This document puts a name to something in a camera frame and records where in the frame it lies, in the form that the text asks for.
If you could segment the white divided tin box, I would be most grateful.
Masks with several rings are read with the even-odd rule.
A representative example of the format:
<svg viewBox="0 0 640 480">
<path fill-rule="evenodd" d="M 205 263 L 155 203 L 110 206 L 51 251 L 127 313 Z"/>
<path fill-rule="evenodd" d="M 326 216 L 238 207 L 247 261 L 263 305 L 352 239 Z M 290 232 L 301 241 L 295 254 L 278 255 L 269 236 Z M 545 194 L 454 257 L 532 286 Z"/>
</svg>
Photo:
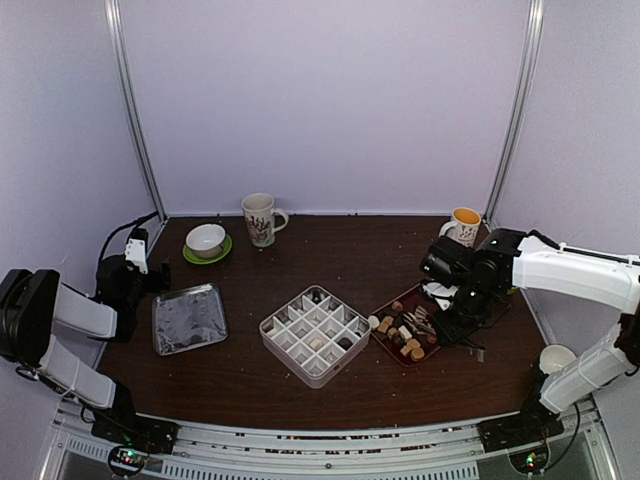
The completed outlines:
<svg viewBox="0 0 640 480">
<path fill-rule="evenodd" d="M 259 324 L 264 346 L 312 389 L 324 387 L 369 343 L 371 326 L 358 313 L 320 285 L 311 285 Z M 337 341 L 349 338 L 343 350 Z M 310 342 L 320 339 L 315 350 Z"/>
</svg>

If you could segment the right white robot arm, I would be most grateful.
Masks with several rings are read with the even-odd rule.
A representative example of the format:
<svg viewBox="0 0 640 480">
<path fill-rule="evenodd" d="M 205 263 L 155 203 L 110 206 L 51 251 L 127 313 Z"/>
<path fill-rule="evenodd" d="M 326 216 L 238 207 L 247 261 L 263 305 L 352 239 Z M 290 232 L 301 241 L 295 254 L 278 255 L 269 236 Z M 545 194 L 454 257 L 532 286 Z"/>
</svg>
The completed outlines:
<svg viewBox="0 0 640 480">
<path fill-rule="evenodd" d="M 584 301 L 597 313 L 618 313 L 611 328 L 565 365 L 539 356 L 542 383 L 533 404 L 513 419 L 519 440 L 535 440 L 551 415 L 623 374 L 639 368 L 639 258 L 571 247 L 536 230 L 498 228 L 477 247 L 441 235 L 420 265 L 426 295 L 436 300 L 436 327 L 450 344 L 460 342 L 487 318 L 489 303 L 516 289 L 528 300 L 549 299 L 565 307 Z"/>
</svg>

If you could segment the bunny print tin lid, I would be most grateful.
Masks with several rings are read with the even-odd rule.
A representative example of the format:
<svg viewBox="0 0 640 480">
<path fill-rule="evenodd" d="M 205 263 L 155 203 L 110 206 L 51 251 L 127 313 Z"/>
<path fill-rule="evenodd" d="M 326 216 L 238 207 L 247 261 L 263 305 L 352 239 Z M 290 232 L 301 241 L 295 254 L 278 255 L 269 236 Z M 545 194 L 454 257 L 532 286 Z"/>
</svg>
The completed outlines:
<svg viewBox="0 0 640 480">
<path fill-rule="evenodd" d="M 154 350 L 160 356 L 214 345 L 229 335 L 221 293 L 213 283 L 157 296 L 151 321 Z"/>
</svg>

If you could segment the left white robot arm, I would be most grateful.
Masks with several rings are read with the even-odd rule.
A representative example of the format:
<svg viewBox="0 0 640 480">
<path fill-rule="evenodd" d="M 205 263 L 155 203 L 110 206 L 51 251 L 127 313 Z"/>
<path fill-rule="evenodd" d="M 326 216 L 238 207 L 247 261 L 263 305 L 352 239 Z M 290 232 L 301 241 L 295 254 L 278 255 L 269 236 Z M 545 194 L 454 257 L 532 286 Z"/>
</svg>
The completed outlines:
<svg viewBox="0 0 640 480">
<path fill-rule="evenodd" d="M 170 285 L 168 262 L 148 270 L 124 255 L 99 262 L 92 297 L 64 283 L 56 270 L 12 269 L 1 280 L 1 357 L 75 396 L 104 418 L 106 429 L 121 443 L 133 444 L 143 436 L 144 424 L 130 390 L 81 360 L 57 339 L 54 328 L 94 341 L 129 342 L 142 299 Z"/>
</svg>

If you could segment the metal tongs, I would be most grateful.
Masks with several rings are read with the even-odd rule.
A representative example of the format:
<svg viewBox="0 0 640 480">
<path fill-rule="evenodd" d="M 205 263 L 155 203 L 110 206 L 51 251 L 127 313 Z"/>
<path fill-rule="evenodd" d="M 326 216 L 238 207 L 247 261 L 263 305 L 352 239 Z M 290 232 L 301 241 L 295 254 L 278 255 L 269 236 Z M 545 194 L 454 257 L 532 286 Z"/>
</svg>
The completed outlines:
<svg viewBox="0 0 640 480">
<path fill-rule="evenodd" d="M 419 314 L 406 311 L 401 314 L 404 324 L 416 335 L 433 337 L 435 344 L 442 348 L 461 347 L 467 349 L 471 356 L 483 363 L 486 360 L 486 348 L 471 339 L 478 327 L 459 327 L 441 318 L 444 312 L 436 315 Z"/>
</svg>

